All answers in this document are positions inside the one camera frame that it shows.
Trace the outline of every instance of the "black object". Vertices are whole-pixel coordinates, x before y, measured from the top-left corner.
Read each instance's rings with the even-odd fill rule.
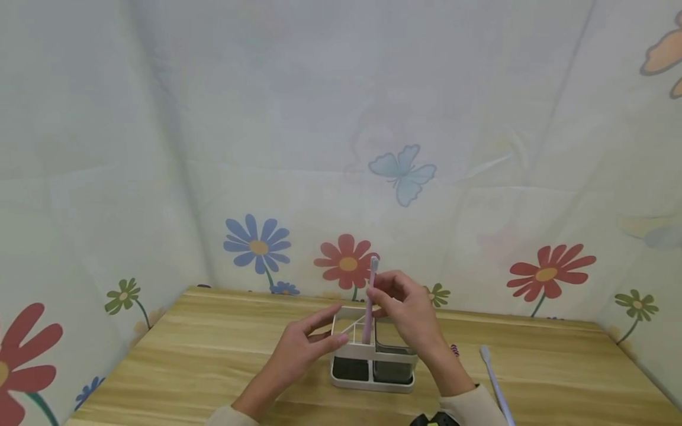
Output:
[[[334,358],[331,373],[337,379],[370,381],[370,364],[364,359]]]
[[[438,425],[438,426],[460,426],[459,423],[455,422],[455,420],[448,416],[444,412],[437,412],[435,416],[433,416],[433,419],[429,420],[427,416],[424,414],[420,414],[419,417],[414,419],[412,423],[410,423],[410,426],[429,426],[429,425]]]
[[[380,383],[412,384],[412,365],[374,361],[374,381]]]

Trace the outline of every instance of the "orange butterfly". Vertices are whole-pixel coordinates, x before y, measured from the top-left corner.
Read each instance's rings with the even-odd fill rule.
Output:
[[[647,50],[647,60],[640,69],[643,76],[656,76],[682,62],[682,11],[677,14],[675,22],[680,28],[670,31]],[[671,99],[678,97],[682,97],[682,78],[670,90]]]

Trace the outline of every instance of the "white curtain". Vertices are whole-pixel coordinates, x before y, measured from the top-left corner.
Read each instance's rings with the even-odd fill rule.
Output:
[[[61,330],[21,418],[66,419],[188,286],[360,300],[370,253],[445,309],[635,323],[682,395],[681,8],[0,3],[0,335],[36,303],[28,339]]]

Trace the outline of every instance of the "person's left hand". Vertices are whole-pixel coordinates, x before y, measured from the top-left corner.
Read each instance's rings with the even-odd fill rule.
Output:
[[[339,309],[341,303],[336,303],[290,322],[268,362],[232,407],[260,421],[277,396],[300,379],[315,361],[348,343],[347,334],[331,335],[331,331],[313,334],[331,324]]]
[[[347,334],[332,336],[331,331],[313,334],[331,324],[340,309],[341,304],[336,303],[302,320],[290,322],[263,370],[271,369],[274,375],[279,376],[278,382],[286,388],[300,379],[321,356],[348,343]]]

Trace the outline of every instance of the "beige sleeve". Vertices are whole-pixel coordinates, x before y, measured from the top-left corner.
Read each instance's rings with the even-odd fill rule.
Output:
[[[456,397],[441,398],[441,411],[460,426],[507,426],[507,420],[483,386]]]
[[[206,426],[258,426],[258,422],[230,406],[224,406],[213,413]]]

